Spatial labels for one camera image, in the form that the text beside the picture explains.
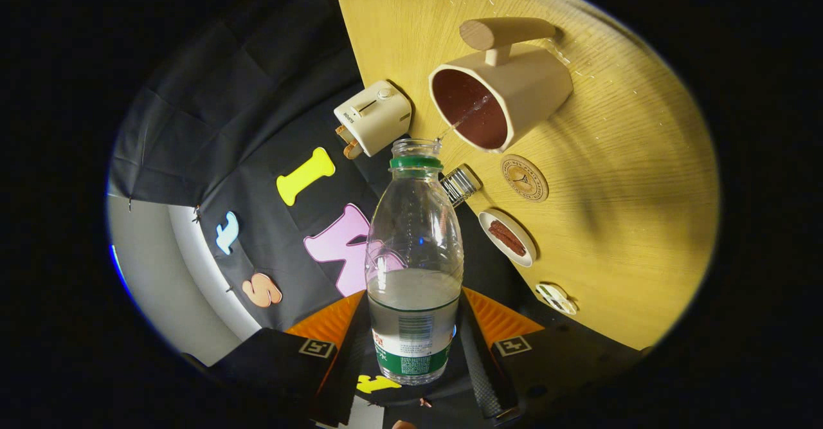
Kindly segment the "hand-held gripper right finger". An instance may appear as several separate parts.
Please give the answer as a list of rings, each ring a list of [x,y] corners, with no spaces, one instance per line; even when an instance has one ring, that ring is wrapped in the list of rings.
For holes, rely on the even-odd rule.
[[[593,403],[643,358],[574,321],[539,324],[473,289],[459,304],[477,405],[494,425],[532,425]]]

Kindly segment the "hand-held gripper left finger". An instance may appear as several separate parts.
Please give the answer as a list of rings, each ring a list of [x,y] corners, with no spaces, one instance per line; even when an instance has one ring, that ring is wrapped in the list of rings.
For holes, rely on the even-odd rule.
[[[368,329],[365,291],[286,331],[263,327],[209,368],[210,376],[291,426],[346,425]]]

